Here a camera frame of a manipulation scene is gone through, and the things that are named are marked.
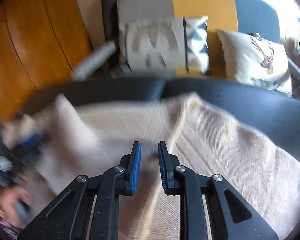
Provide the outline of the floral sleeve forearm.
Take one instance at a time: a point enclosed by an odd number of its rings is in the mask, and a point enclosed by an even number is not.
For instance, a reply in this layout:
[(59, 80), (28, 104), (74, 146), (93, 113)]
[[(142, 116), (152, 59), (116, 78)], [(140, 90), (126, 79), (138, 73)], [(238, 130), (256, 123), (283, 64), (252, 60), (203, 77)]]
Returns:
[(23, 229), (23, 226), (16, 227), (9, 223), (0, 209), (0, 239), (17, 239)]

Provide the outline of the person's left hand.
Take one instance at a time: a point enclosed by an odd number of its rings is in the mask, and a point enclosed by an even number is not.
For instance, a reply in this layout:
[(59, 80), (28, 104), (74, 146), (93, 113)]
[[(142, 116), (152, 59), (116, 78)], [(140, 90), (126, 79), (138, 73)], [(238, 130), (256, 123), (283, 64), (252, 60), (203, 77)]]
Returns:
[(27, 190), (27, 177), (23, 173), (18, 174), (15, 185), (3, 189), (0, 193), (0, 220), (21, 228), (24, 224), (14, 207), (14, 203), (20, 200), (27, 205), (31, 204)]

